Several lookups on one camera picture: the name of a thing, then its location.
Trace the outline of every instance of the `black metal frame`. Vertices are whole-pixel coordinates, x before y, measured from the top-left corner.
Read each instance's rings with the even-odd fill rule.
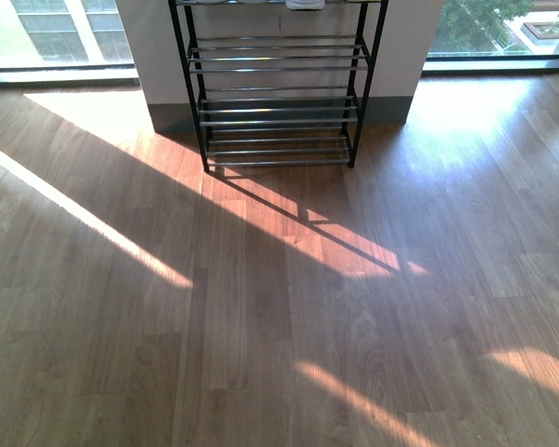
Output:
[[[348,3],[345,0],[326,2]],[[223,166],[316,164],[344,164],[353,168],[361,141],[388,2],[389,0],[357,2],[360,10],[356,33],[353,35],[198,38],[192,7],[205,5],[195,0],[169,0],[184,82],[205,171],[209,172],[210,167]],[[270,0],[268,3],[283,4],[283,1]],[[369,3],[380,6],[370,50],[363,36]],[[227,4],[236,5],[237,2],[231,0],[222,5]],[[181,25],[179,7],[184,10],[185,31]],[[334,53],[325,54],[326,50]],[[339,54],[344,50],[350,52],[346,55]],[[261,51],[265,52],[264,56],[259,55]],[[218,52],[222,53],[221,57],[216,56]],[[330,65],[319,65],[320,61]],[[341,61],[351,63],[344,65]],[[360,71],[366,71],[361,96],[356,93],[355,88],[357,72]],[[206,75],[247,76],[262,72],[349,72],[349,75],[348,84],[339,86],[252,87],[247,84],[237,88],[206,88]],[[194,79],[197,80],[197,92]],[[345,93],[319,96],[312,94],[315,90],[343,90]],[[290,91],[295,93],[291,96],[265,96],[266,93],[283,94]],[[236,94],[241,96],[234,98],[232,95]],[[348,130],[350,124],[356,126],[353,139]],[[290,147],[297,143],[304,144],[305,147]],[[266,145],[265,149],[259,148],[262,144]]]

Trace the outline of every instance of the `white wall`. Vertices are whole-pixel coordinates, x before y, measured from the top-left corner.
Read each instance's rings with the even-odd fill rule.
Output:
[[[445,0],[390,0],[372,97],[414,96]],[[187,103],[170,12],[165,0],[118,2],[120,17],[150,104]],[[356,7],[327,5],[320,12],[294,12],[284,5],[194,7],[200,30],[213,34],[330,34],[356,23]],[[369,8],[372,22],[378,9]]]

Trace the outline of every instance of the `window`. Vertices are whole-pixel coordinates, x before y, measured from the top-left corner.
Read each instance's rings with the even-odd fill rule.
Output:
[[[559,0],[447,0],[429,57],[559,57]]]
[[[128,63],[115,0],[0,0],[0,69]]]

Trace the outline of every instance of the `rack shelf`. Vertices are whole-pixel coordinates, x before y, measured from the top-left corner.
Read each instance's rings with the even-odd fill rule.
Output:
[[[326,0],[359,8],[350,34],[200,37],[192,9],[207,5],[169,0],[203,168],[353,168],[388,1]],[[370,48],[363,36],[369,4],[380,8]],[[314,85],[293,82],[303,72],[315,73]],[[357,73],[365,76],[362,95]],[[272,74],[282,74],[285,82],[275,76],[274,85],[267,85]],[[339,74],[345,78],[335,83]],[[325,82],[328,77],[332,82]]]

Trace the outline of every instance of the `wooden floor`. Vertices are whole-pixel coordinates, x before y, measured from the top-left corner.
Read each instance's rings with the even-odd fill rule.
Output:
[[[423,80],[355,169],[195,145],[0,91],[0,446],[559,446],[559,74]]]

